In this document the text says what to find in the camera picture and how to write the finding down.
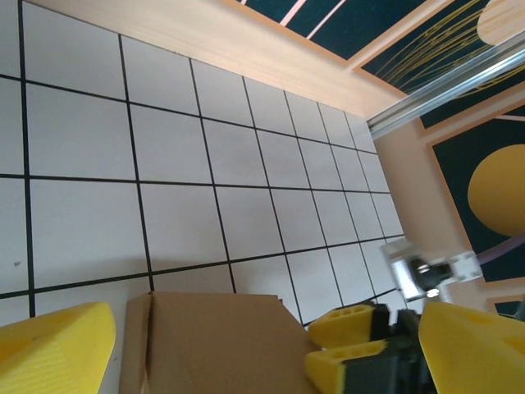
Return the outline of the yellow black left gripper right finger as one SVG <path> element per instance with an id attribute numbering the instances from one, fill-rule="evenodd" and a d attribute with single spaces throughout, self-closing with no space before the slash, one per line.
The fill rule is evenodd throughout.
<path id="1" fill-rule="evenodd" d="M 429 303 L 418 338 L 439 393 L 524 392 L 523 322 L 449 303 Z"/>

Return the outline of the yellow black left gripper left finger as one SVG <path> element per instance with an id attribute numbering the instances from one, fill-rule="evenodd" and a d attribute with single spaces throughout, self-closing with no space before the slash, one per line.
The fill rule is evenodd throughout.
<path id="1" fill-rule="evenodd" d="M 115 319 L 106 302 L 2 326 L 1 392 L 97 393 L 115 340 Z"/>

